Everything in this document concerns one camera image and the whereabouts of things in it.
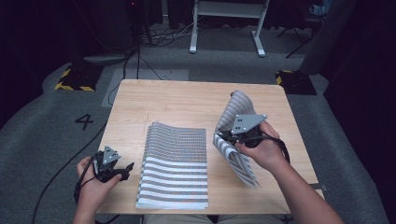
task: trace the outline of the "striped cloth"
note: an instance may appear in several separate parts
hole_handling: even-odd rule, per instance
[[[242,114],[256,114],[256,112],[250,98],[242,91],[236,90],[233,92],[229,103],[220,117],[213,137],[213,145],[215,145],[227,162],[230,163],[239,178],[254,188],[259,183],[251,171],[248,157],[240,153],[235,146],[223,140],[217,134],[217,131],[230,131],[233,128],[233,121],[236,115]]]
[[[205,129],[152,123],[135,206],[151,209],[205,209],[207,199]]]

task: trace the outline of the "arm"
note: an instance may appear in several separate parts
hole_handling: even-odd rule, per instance
[[[90,158],[87,157],[78,163],[78,176],[81,176],[89,160]],[[106,183],[102,183],[94,177],[93,165],[91,164],[90,166],[91,167],[85,174],[81,184],[83,185],[88,181],[81,188],[73,224],[94,224],[96,210],[105,200],[107,194],[119,183],[121,179],[121,175],[116,175]]]
[[[266,121],[261,123],[260,129],[279,138],[279,134]],[[236,146],[274,176],[298,223],[343,223],[326,201],[285,160],[274,141],[263,140],[254,148],[239,143]]]

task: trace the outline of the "number 4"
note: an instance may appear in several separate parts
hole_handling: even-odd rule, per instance
[[[86,114],[84,116],[82,116],[79,119],[76,119],[75,123],[84,123],[84,127],[82,128],[83,131],[85,131],[85,129],[87,128],[87,125],[89,123],[93,123],[93,120],[90,120],[91,115],[90,114]]]

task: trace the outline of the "grey carpet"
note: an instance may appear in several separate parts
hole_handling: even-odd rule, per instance
[[[190,81],[276,84],[275,72],[296,70],[305,46],[289,59],[285,56],[300,43],[293,32],[280,38],[280,30],[262,30],[266,57],[258,57],[250,31],[207,29],[198,35],[198,50],[189,54],[190,37],[163,48],[142,48],[141,56],[154,70],[189,71]],[[127,64],[136,69],[136,56]],[[55,91],[53,88],[67,64],[49,74],[44,94],[22,108],[0,131],[0,223],[28,223],[35,202],[50,178],[106,123],[110,107],[102,106],[107,89],[122,63],[104,69],[97,91]],[[149,69],[141,63],[141,69]],[[328,187],[327,201],[346,223],[388,223],[370,176],[362,167],[332,114],[322,93],[327,81],[312,77],[317,96],[289,95],[318,180]],[[85,131],[75,120],[91,114],[94,123]],[[100,135],[74,159],[49,186],[39,206],[36,223],[70,223],[74,211],[73,189],[78,180],[76,164],[99,147]],[[111,215],[98,216],[105,220]],[[138,223],[140,216],[121,216],[114,223]]]

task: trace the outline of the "wrist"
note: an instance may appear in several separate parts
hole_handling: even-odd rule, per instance
[[[73,224],[82,223],[94,223],[96,211],[84,206],[83,204],[78,204]]]
[[[279,160],[273,160],[271,164],[268,164],[267,170],[273,175],[280,175],[283,172],[289,170],[291,165],[286,161],[285,158],[279,158]]]

